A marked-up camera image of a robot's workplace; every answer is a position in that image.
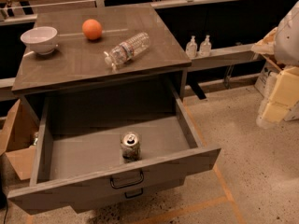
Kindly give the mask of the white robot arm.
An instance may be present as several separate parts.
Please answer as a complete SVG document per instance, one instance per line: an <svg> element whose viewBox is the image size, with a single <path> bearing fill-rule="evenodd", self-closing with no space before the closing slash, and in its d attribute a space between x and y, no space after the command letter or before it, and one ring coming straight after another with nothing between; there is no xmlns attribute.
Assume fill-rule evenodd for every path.
<svg viewBox="0 0 299 224"><path fill-rule="evenodd" d="M279 123L299 101L299 1L280 21L275 35L274 56L286 67L277 75L262 119Z"/></svg>

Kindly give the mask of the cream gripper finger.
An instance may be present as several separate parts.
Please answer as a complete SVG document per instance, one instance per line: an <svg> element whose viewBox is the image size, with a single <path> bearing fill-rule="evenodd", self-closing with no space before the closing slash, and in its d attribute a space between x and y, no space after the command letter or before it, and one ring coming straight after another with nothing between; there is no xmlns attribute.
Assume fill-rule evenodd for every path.
<svg viewBox="0 0 299 224"><path fill-rule="evenodd" d="M269 97L271 103L292 108L299 101L299 67L287 66L277 75Z"/></svg>
<svg viewBox="0 0 299 224"><path fill-rule="evenodd" d="M262 101L261 103L261 117L271 123L281 122L289 113L290 109L278 103L270 103Z"/></svg>

